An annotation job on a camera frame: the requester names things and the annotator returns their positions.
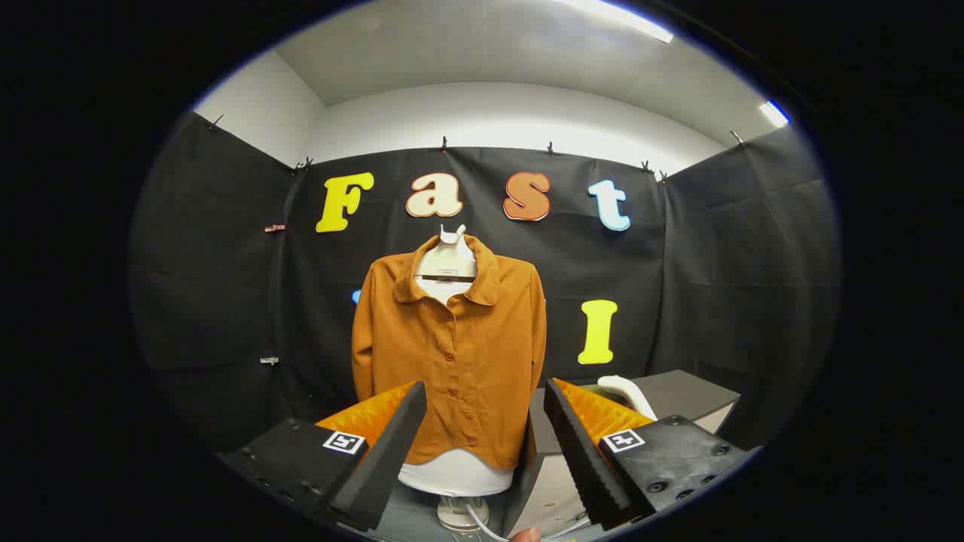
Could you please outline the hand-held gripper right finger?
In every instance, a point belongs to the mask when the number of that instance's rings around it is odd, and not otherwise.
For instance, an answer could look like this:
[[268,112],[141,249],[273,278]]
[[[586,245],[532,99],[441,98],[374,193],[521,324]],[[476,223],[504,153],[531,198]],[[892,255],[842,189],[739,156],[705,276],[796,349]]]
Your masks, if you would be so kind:
[[756,456],[685,416],[655,421],[558,378],[544,409],[587,518],[605,531],[695,500]]

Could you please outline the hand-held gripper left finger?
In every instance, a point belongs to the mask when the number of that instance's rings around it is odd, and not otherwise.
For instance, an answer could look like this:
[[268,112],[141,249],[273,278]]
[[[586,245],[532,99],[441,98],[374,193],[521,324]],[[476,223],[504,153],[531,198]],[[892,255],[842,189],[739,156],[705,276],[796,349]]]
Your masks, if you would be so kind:
[[322,421],[289,418],[220,459],[249,483],[327,524],[381,522],[428,407],[412,381]]

